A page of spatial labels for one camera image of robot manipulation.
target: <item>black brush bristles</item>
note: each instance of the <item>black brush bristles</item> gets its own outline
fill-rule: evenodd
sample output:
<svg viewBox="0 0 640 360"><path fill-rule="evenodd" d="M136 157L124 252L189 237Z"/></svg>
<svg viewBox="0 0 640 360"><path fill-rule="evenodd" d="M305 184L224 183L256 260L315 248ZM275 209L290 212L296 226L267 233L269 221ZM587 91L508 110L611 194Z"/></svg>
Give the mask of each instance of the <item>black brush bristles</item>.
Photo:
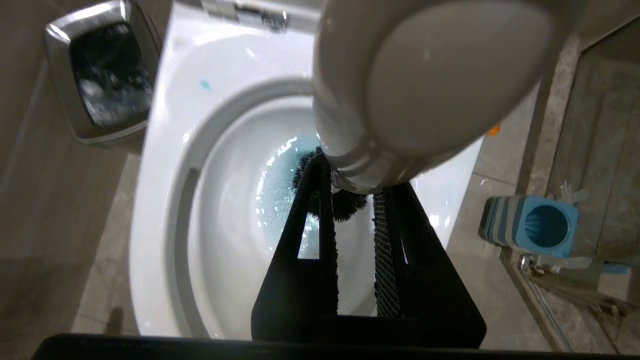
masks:
<svg viewBox="0 0 640 360"><path fill-rule="evenodd" d="M293 188L298 189L300 180L302 180L302 173L305 171L305 167L311 158L316 154L321 154L320 147L316 147L315 151L304 154L296 167L296 171L293 175ZM360 195L358 193L348 192L346 190L340 190L332 194L333 202L333 219L337 222L345 222L349 220L358 210L364 208L367 205L367 196ZM309 213L316 218L320 215L320 199L318 192L314 192L309 200Z"/></svg>

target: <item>orange object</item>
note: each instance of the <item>orange object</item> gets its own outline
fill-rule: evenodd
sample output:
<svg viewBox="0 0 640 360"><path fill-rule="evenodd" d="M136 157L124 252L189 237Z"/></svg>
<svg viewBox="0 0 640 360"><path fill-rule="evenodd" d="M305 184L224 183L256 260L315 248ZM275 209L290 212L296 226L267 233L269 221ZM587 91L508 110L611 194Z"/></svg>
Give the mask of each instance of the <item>orange object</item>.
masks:
<svg viewBox="0 0 640 360"><path fill-rule="evenodd" d="M496 135L498 135L500 133L501 129L502 129L502 127L500 126L500 124L497 124L496 126L493 127L493 129L489 130L487 135L496 136Z"/></svg>

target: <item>white toilet bowl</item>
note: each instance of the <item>white toilet bowl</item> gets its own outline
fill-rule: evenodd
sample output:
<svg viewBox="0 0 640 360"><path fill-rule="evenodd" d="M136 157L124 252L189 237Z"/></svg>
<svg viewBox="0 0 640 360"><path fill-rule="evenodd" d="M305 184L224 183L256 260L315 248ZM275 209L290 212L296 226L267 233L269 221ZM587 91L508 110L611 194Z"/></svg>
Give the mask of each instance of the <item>white toilet bowl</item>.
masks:
<svg viewBox="0 0 640 360"><path fill-rule="evenodd" d="M250 339L253 303L292 200L289 174L317 144L313 41L174 4L131 232L141 334ZM480 144L414 180L444 247ZM336 228L342 314L375 314L370 210ZM317 256L316 226L308 218L300 256Z"/></svg>

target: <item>blue water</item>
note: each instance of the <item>blue water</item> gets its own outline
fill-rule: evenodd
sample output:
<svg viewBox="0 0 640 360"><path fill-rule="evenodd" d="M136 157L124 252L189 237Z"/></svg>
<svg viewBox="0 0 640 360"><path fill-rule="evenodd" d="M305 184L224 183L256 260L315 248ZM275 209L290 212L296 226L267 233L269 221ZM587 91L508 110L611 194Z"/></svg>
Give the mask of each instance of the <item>blue water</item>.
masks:
<svg viewBox="0 0 640 360"><path fill-rule="evenodd" d="M315 136L295 136L274 151L267 161L255 192L258 227L262 228L266 246L273 253L287 221L295 191L292 179L300 158L319 145ZM319 258L319 222L307 215L299 258Z"/></svg>

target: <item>trash can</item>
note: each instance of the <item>trash can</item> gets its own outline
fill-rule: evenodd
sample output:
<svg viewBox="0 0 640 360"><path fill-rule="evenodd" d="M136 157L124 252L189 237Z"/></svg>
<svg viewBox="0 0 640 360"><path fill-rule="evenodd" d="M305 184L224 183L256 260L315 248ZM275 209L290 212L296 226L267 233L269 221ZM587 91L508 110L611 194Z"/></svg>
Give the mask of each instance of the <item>trash can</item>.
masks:
<svg viewBox="0 0 640 360"><path fill-rule="evenodd" d="M45 27L58 100L76 139L140 152L159 59L140 7L99 3Z"/></svg>

